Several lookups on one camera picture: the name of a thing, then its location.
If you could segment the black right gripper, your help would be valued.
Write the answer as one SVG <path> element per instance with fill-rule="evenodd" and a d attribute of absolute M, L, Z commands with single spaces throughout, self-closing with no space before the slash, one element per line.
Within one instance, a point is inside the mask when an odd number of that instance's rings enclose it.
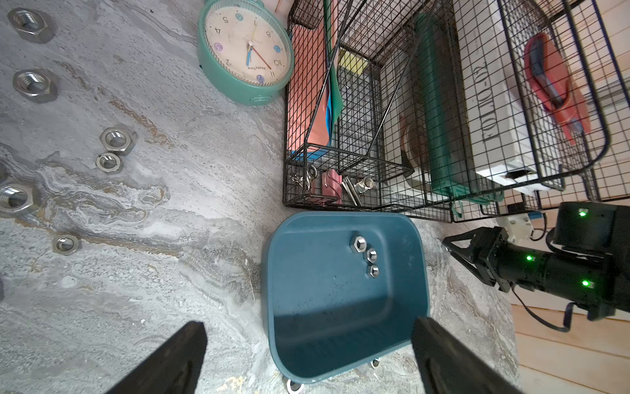
<path fill-rule="evenodd" d="M 593 202 L 562 203 L 547 251 L 515 246 L 502 228 L 445 237 L 450 255 L 480 282 L 546 292 L 599 320 L 629 310 L 629 208 Z M 429 317 L 411 336 L 426 393 L 519 393 L 464 344 Z"/>

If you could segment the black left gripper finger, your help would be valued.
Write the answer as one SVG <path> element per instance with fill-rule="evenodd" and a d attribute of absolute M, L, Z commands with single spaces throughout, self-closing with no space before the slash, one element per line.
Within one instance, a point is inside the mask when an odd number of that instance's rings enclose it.
<path fill-rule="evenodd" d="M 108 392 L 194 393 L 207 344 L 204 324 L 190 321 Z"/>

